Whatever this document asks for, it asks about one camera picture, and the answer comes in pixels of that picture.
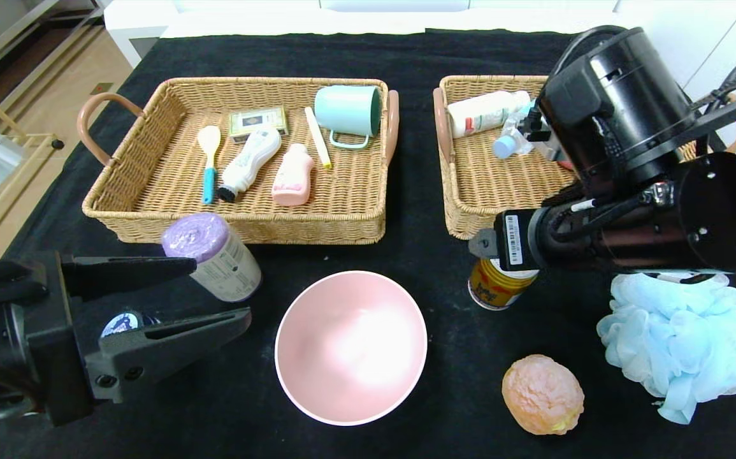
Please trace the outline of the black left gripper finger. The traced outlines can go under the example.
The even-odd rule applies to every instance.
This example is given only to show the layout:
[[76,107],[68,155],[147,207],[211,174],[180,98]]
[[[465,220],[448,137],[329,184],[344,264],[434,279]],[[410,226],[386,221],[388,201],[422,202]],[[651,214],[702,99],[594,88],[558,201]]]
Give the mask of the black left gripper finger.
[[99,338],[85,355],[92,396],[119,404],[196,363],[248,330],[250,308],[161,322]]
[[63,256],[61,272],[71,297],[83,302],[152,287],[192,274],[194,258],[83,258]]

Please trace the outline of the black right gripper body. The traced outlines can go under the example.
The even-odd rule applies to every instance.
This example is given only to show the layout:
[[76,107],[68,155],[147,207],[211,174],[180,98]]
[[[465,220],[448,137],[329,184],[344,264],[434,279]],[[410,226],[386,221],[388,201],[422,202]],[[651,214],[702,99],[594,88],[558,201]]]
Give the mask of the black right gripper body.
[[502,270],[525,272],[548,268],[542,252],[546,208],[510,209],[494,221],[498,259]]

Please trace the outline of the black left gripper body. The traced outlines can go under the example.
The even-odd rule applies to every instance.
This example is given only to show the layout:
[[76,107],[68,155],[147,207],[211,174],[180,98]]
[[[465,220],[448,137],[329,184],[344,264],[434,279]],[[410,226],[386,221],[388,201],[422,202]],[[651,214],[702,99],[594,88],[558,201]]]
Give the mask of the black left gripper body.
[[93,412],[58,254],[0,259],[0,421],[42,415],[55,426]]

